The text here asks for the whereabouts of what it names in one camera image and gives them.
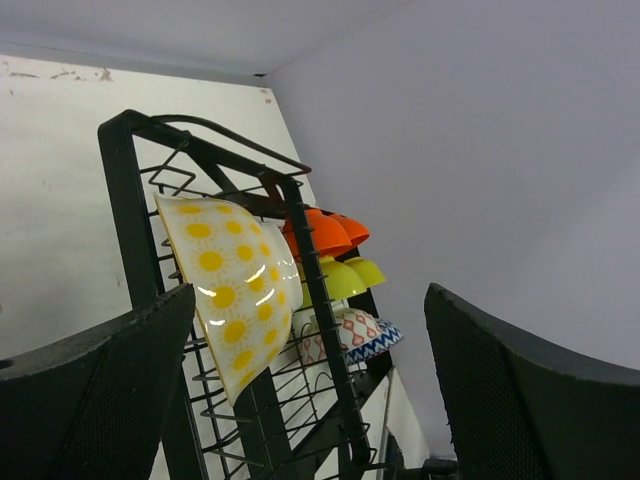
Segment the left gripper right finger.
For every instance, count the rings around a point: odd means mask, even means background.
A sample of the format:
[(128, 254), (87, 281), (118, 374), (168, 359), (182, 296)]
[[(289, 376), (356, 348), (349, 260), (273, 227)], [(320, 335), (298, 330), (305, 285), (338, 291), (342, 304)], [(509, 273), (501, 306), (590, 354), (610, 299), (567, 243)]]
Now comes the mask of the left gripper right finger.
[(639, 373), (432, 283), (426, 328), (463, 479), (636, 479)]

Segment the yellow sun pattern bowl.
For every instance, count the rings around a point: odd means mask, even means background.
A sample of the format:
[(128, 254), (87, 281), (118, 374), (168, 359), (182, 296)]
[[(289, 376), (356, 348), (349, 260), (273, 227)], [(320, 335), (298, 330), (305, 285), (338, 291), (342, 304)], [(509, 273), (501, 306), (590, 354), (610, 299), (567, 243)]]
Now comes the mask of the yellow sun pattern bowl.
[(231, 404), (283, 350), (299, 301), (295, 263), (265, 223), (215, 198), (154, 197)]

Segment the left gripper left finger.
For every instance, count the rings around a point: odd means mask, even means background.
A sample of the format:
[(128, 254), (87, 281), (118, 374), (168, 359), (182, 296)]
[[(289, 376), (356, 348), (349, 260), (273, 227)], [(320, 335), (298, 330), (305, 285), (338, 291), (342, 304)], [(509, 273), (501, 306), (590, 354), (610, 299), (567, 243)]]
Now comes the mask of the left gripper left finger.
[(194, 313), (183, 284), (3, 359), (2, 478), (149, 478)]

